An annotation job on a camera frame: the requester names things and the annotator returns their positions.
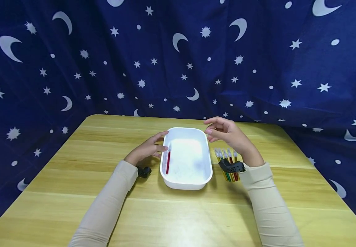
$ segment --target hand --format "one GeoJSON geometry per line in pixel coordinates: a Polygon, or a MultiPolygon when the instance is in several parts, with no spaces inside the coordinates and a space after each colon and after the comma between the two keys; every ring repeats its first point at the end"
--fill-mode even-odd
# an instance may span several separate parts
{"type": "Polygon", "coordinates": [[[158,152],[164,152],[168,149],[167,146],[160,146],[155,144],[155,142],[158,141],[163,141],[163,136],[168,134],[168,130],[159,132],[154,136],[151,136],[148,140],[146,140],[144,143],[139,145],[137,148],[133,149],[126,158],[124,158],[124,161],[132,164],[133,166],[136,166],[138,162],[142,161],[148,156],[155,156],[158,158],[161,158],[162,156],[158,152]]]}
{"type": "Polygon", "coordinates": [[[204,121],[209,125],[205,130],[208,134],[209,142],[222,140],[232,147],[237,153],[241,154],[243,162],[250,167],[262,166],[264,160],[258,149],[248,139],[248,137],[237,127],[235,122],[222,118],[213,117],[204,121]]]}

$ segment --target left hand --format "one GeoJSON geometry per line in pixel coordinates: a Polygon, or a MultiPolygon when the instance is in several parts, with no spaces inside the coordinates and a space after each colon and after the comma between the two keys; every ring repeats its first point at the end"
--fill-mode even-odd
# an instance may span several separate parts
{"type": "Polygon", "coordinates": [[[146,140],[144,143],[139,145],[137,148],[133,149],[126,158],[124,158],[124,161],[132,164],[133,166],[137,166],[137,163],[142,161],[148,156],[155,156],[158,158],[161,158],[162,156],[158,152],[164,152],[168,150],[167,146],[160,146],[155,144],[158,141],[163,141],[163,136],[168,134],[168,130],[159,132],[154,136],[151,136],[148,140],[146,140]]]}

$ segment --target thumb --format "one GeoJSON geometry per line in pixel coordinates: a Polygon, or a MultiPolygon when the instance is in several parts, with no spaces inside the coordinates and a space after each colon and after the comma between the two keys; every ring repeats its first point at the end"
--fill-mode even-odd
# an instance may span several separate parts
{"type": "Polygon", "coordinates": [[[218,138],[219,140],[225,141],[227,133],[220,132],[217,130],[207,130],[206,133],[212,137],[218,138]]]}

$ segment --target right hand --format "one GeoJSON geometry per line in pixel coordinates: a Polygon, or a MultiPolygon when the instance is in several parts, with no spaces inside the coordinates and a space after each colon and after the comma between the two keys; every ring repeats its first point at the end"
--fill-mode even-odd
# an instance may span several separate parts
{"type": "Polygon", "coordinates": [[[213,117],[204,121],[209,125],[204,131],[209,136],[209,142],[222,140],[241,154],[243,162],[250,167],[263,166],[264,160],[258,149],[248,139],[248,137],[237,127],[235,122],[222,118],[213,117]]]}

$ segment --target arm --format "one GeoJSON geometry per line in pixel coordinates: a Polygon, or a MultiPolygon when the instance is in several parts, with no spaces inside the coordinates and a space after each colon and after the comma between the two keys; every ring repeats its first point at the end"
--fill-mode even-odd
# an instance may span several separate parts
{"type": "Polygon", "coordinates": [[[85,214],[69,247],[106,247],[127,193],[138,177],[137,163],[148,156],[160,158],[166,146],[155,145],[168,131],[157,133],[131,151],[116,166],[111,178],[85,214]]]}
{"type": "Polygon", "coordinates": [[[262,245],[303,247],[295,221],[274,184],[269,164],[246,169],[240,173],[240,180],[251,198],[262,245]]]}
{"type": "Polygon", "coordinates": [[[137,176],[137,167],[126,161],[119,162],[79,224],[69,247],[106,247],[123,201],[137,176]]]}

